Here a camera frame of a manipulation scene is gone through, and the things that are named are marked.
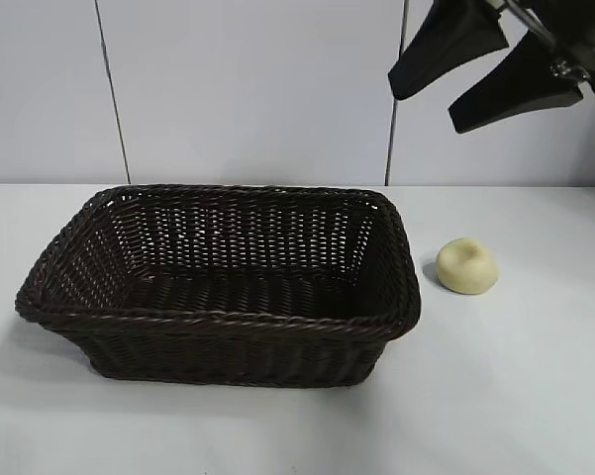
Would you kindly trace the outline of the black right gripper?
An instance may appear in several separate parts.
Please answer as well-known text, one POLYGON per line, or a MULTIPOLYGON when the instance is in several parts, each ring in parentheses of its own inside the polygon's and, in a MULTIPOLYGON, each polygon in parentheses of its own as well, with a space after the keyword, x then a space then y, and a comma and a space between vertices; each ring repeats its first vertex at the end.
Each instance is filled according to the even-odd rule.
POLYGON ((448 108, 465 134, 538 110, 566 108, 595 95, 595 1, 436 0, 388 72, 393 97, 406 100, 450 71, 506 48, 500 12, 526 29, 515 48, 448 108))

